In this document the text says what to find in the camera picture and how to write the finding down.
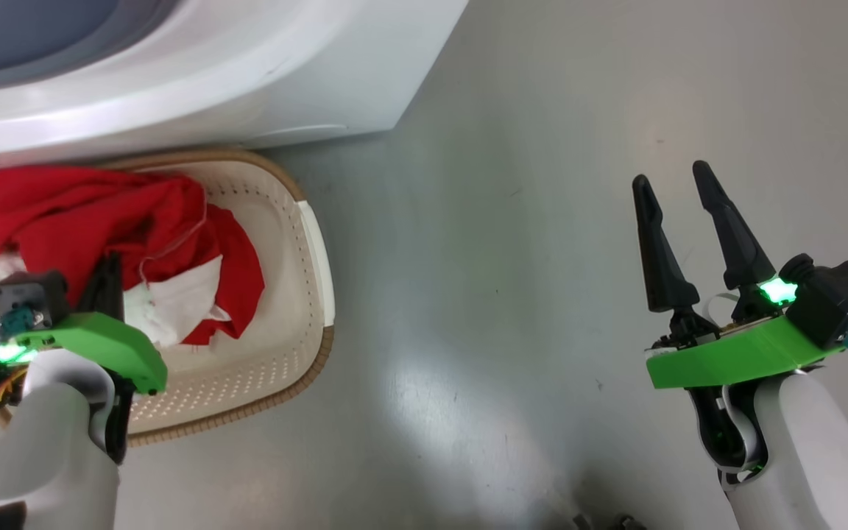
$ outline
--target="gray floor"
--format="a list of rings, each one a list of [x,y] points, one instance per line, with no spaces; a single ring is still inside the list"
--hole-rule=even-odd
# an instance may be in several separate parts
[[[704,295],[696,158],[776,265],[848,259],[848,4],[473,0],[396,130],[269,155],[326,237],[332,358],[290,403],[132,450],[118,527],[735,528],[686,394],[643,366],[668,316],[629,184],[653,178]]]

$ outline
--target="washing machine door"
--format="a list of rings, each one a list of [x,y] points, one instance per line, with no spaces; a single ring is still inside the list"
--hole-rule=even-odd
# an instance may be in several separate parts
[[[0,0],[0,88],[87,66],[152,33],[178,0]]]

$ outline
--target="white perforated basket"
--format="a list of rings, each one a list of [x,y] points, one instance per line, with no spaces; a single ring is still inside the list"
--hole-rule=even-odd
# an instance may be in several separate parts
[[[104,165],[179,172],[229,209],[255,246],[266,288],[240,339],[165,349],[166,391],[132,405],[129,445],[208,430],[292,399],[319,375],[333,342],[332,276],[303,192],[272,162],[235,150],[149,155]]]

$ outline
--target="white washing machine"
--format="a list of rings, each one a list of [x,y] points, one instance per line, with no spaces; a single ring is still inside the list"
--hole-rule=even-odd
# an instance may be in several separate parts
[[[467,0],[0,0],[0,167],[389,130]]]

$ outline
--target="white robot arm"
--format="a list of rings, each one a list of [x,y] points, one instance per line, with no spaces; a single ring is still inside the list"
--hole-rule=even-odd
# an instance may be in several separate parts
[[[829,392],[798,372],[764,381],[754,401],[767,462],[721,484],[741,530],[848,530],[848,422]]]
[[[105,258],[77,312],[63,278],[0,282],[0,530],[111,530],[118,466],[135,393],[165,389],[168,370],[122,322],[119,261]]]

